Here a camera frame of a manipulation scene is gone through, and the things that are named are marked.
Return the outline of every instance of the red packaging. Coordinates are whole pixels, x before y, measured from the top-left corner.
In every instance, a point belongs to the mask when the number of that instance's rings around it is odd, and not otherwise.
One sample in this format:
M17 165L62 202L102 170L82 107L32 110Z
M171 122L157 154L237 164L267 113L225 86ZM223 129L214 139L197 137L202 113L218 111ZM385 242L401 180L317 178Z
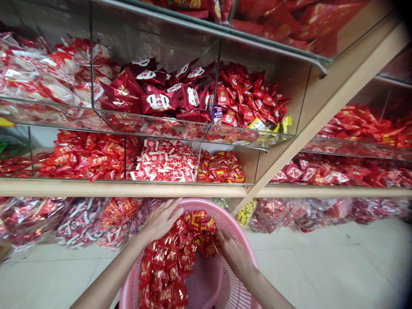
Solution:
M295 33L293 36L297 39L310 40L338 31L366 5L367 2L313 4L309 6L299 18L299 23L302 25L301 32Z

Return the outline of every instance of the pink basket rim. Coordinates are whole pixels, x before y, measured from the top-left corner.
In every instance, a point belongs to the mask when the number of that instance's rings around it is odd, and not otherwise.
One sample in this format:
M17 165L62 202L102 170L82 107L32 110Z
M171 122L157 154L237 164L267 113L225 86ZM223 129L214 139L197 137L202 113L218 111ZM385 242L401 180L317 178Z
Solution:
M193 205L193 204L207 205L207 208L212 209L213 211L217 212L218 214L224 216L227 220L231 221L232 227L234 229L236 229L236 231L242 236L242 244L245 246L245 249L246 249L247 253L250 256L250 258L253 262L253 265L255 265L255 267L258 268L258 261L256 260L256 256L253 252L252 246L249 242L249 239L248 239L246 233L244 232L242 227L239 225L239 223L235 220L235 218L229 212L224 210L222 207L220 207L216 203L213 203L209 200L205 200L205 199L202 199L202 198L196 198L196 197L190 197L190 198L183 199L179 203L179 205L176 207L176 209L182 208L182 207L185 207L185 206L188 206L188 205ZM127 275L126 280L124 281L124 283L121 287L119 309L130 309L128 307L129 301L127 300L127 297L130 295L130 293L133 292L133 291L130 291L130 289L133 288L133 284L131 284L129 282L133 282L133 276L135 274L132 273L132 271L135 269L135 267L136 267L136 264L130 270L129 274Z

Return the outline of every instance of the transparent plastic packaging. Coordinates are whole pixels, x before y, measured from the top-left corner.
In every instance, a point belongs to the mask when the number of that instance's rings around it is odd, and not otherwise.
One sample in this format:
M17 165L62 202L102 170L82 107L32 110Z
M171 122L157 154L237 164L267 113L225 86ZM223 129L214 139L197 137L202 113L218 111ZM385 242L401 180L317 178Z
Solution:
M41 242L63 220L72 197L14 197L0 209L7 241L16 251Z
M96 229L99 213L106 208L110 197L78 197L56 231L59 245L83 249L103 233Z

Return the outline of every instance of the right hand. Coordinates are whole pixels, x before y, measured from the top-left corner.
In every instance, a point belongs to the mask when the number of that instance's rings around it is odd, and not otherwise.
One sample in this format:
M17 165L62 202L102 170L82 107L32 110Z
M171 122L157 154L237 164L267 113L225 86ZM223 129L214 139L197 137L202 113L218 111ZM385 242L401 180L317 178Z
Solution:
M233 273L240 281L247 279L254 268L253 262L245 247L234 239L227 231L218 231L219 252L223 255Z

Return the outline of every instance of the white tile floor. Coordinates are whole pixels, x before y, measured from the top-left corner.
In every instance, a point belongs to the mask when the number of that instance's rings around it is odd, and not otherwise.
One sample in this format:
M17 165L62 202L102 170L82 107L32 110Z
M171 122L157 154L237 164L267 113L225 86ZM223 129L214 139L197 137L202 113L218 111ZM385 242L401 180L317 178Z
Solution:
M409 291L412 229L401 220L247 235L263 274L298 309L400 308ZM115 256L96 246L17 253L0 266L0 307L69 308Z

